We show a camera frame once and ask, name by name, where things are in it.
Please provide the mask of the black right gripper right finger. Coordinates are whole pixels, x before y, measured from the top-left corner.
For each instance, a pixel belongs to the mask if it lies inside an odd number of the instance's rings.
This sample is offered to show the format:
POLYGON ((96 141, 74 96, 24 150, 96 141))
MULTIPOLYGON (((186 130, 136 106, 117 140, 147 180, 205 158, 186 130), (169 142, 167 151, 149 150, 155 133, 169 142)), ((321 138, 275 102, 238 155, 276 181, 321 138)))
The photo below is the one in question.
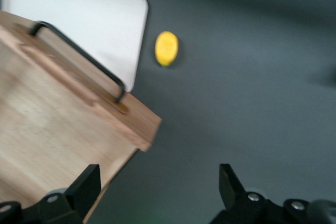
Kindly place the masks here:
POLYGON ((219 166, 219 192, 225 209, 211 223, 286 223, 283 208, 246 191, 229 164, 219 166))

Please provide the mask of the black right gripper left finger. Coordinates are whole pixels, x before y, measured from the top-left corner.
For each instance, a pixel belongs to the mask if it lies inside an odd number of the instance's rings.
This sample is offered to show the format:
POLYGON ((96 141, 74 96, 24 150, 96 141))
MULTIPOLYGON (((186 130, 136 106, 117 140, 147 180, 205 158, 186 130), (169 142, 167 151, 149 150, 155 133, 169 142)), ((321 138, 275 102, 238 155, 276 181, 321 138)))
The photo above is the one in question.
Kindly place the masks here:
POLYGON ((63 193, 24 209, 20 223, 83 223, 100 192, 100 166, 90 164, 63 193))

